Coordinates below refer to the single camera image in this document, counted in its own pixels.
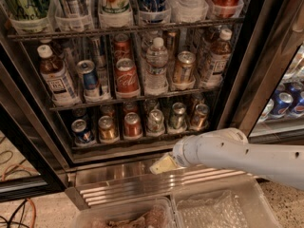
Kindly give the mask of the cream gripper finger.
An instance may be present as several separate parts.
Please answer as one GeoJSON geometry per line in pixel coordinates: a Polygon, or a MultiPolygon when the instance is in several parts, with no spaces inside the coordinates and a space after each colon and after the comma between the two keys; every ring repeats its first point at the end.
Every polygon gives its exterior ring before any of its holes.
{"type": "Polygon", "coordinates": [[[150,171],[152,174],[158,175],[179,168],[180,166],[176,163],[173,155],[171,153],[166,153],[150,166],[150,171]]]}

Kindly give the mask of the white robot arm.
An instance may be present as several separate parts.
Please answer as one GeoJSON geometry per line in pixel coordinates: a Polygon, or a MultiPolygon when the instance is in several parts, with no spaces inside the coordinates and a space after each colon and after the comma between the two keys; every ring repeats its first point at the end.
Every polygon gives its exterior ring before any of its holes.
{"type": "Polygon", "coordinates": [[[249,143],[236,128],[225,128],[177,141],[150,166],[153,174],[204,165],[238,170],[268,181],[304,189],[304,146],[249,143]]]}

